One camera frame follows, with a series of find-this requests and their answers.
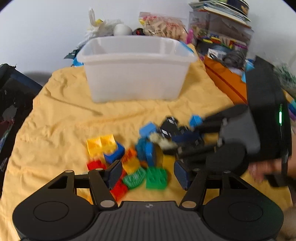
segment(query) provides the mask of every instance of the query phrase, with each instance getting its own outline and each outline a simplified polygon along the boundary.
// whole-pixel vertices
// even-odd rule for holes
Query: yellow cloth
[[[0,202],[0,240],[19,240],[12,212],[21,201],[65,170],[74,170],[76,174],[87,171],[87,139],[114,134],[115,140],[127,148],[137,141],[139,129],[150,121],[161,124],[166,115],[173,115],[180,124],[188,124],[192,114],[205,116],[228,105],[232,102],[215,86],[200,60],[190,66],[180,97],[170,102],[96,104],[90,98],[83,67],[54,72],[34,99],[33,111],[16,136]],[[166,160],[165,167],[170,170],[168,188],[146,190],[143,183],[129,191],[124,200],[179,203],[185,191],[173,174],[173,161]],[[287,188],[272,189],[267,183],[258,186],[248,174],[244,179],[282,209],[291,206]],[[79,190],[79,195],[90,200],[86,190]],[[207,198],[211,196],[215,196],[214,191],[208,192]]]

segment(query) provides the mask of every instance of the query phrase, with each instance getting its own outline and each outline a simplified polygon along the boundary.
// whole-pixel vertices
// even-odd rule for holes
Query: led light
[[[279,123],[281,124],[281,111],[279,112]]]

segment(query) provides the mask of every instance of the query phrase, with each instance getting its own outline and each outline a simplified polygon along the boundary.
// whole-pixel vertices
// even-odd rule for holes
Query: plastic container
[[[90,40],[78,53],[94,102],[176,99],[197,60],[183,43],[161,37],[112,36]]]

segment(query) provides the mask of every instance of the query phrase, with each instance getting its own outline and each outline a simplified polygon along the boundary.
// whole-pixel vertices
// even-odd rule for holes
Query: white round object
[[[125,24],[121,24],[121,23],[117,24],[113,30],[114,36],[132,35],[132,33],[133,33],[133,31],[129,26],[127,26]]]

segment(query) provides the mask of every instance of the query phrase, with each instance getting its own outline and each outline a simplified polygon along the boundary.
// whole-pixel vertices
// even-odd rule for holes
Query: green toy block
[[[168,174],[166,170],[157,167],[149,167],[146,176],[146,188],[165,189],[168,185]]]
[[[135,173],[131,175],[126,175],[122,181],[129,189],[136,188],[139,186],[146,177],[146,171],[144,168],[140,167]]]

